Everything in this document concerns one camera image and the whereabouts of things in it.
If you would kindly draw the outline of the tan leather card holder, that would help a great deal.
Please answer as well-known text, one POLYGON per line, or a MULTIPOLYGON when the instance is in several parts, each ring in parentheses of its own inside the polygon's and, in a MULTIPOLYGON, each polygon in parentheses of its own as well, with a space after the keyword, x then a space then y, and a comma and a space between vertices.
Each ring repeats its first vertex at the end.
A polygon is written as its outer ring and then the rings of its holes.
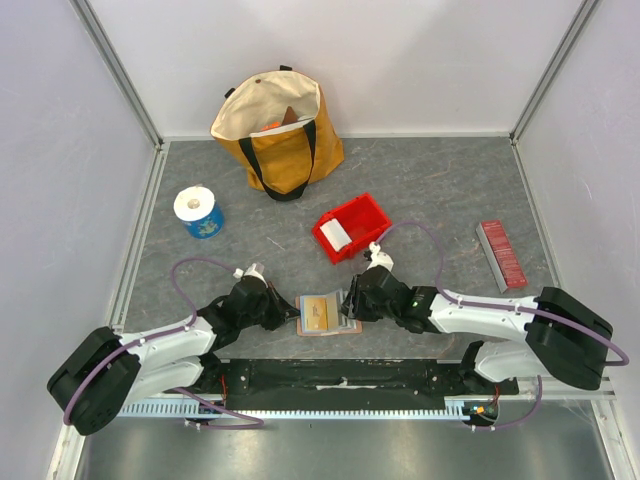
POLYGON ((297 297, 296 307, 300 312, 296 324, 297 335, 327 337, 360 334, 363 330, 362 323, 348 318, 341 311, 345 299, 345 290, 297 297))

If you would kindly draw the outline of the yellow credit card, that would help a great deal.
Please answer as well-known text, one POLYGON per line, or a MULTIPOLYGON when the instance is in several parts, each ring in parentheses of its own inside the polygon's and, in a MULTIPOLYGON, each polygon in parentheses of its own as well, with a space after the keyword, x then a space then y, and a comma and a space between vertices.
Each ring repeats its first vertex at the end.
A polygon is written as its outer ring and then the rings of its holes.
POLYGON ((320 333, 328 330, 327 301, 321 296, 305 295, 300 298, 302 330, 320 333))

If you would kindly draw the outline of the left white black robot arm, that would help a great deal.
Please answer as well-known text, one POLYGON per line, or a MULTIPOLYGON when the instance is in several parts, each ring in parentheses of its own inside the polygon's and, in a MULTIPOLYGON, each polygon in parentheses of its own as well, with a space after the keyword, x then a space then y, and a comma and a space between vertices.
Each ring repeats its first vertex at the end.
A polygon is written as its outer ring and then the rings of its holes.
POLYGON ((47 391, 64 424, 91 435, 123 407, 149 396, 190 386, 212 391, 220 380, 215 351, 247 328, 273 331, 299 315, 272 283, 245 276, 229 294, 167 327, 129 334, 94 330, 53 373, 47 391))

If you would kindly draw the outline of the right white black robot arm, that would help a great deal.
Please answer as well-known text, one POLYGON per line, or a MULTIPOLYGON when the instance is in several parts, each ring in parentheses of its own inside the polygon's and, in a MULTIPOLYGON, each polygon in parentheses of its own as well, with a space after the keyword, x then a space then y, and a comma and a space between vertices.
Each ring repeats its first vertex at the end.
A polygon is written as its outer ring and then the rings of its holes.
POLYGON ((409 287, 382 266, 353 277, 341 311, 365 322, 387 318, 416 334, 477 335, 457 371, 460 386, 473 394, 537 375, 595 391, 613 334, 606 320, 559 288, 523 298, 464 296, 409 287))

